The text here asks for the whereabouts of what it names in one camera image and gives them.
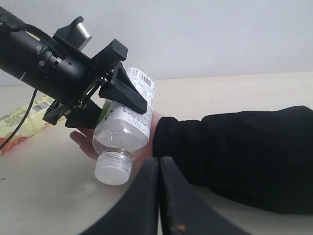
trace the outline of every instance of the plastic water bottle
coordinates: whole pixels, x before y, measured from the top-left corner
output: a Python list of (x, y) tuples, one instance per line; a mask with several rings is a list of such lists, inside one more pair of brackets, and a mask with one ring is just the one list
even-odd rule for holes
[(129, 180), (134, 152), (146, 146), (149, 141), (154, 82), (142, 71), (135, 68), (126, 70), (138, 92), (148, 103), (143, 115), (111, 100), (106, 100), (101, 118), (93, 134), (93, 148), (99, 154), (95, 176), (107, 185), (122, 185)]

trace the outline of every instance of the white bottle cap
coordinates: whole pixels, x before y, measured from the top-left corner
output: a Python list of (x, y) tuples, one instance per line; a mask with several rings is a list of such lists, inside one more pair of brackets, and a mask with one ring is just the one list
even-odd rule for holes
[(96, 163), (96, 178), (107, 185), (122, 185), (129, 180), (132, 171), (130, 156), (120, 152), (104, 152)]

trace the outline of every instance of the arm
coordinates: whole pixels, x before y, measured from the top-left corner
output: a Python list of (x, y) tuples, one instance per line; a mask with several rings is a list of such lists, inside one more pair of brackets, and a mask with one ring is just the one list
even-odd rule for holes
[(191, 184), (281, 213), (313, 213), (313, 111), (160, 119), (153, 156), (171, 156)]

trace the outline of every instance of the table surface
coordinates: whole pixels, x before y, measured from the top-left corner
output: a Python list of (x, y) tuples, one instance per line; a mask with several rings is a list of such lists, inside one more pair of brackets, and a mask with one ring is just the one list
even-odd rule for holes
[[(1, 87), (0, 117), (29, 102), (31, 94), (30, 87)], [(178, 119), (294, 105), (313, 108), (313, 72), (156, 81), (155, 110)], [(60, 122), (0, 157), (0, 178), (5, 178), (0, 181), (2, 234), (76, 235), (128, 188), (129, 183), (110, 187), (98, 182), (95, 161), (70, 140), (70, 132)], [(228, 201), (206, 188), (195, 190), (251, 234), (312, 234), (313, 216), (273, 214)]]

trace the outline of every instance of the yellow package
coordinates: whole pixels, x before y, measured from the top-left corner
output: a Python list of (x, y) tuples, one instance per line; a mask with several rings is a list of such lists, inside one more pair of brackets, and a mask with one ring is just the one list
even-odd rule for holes
[[(49, 123), (43, 120), (48, 107), (53, 103), (53, 99), (44, 96), (34, 100), (32, 108), (21, 128), (14, 137), (0, 150), (0, 156), (8, 152), (20, 142), (32, 137), (36, 133), (46, 128)], [(17, 110), (0, 117), (0, 145), (12, 134), (22, 120), (29, 104), (19, 107)]]

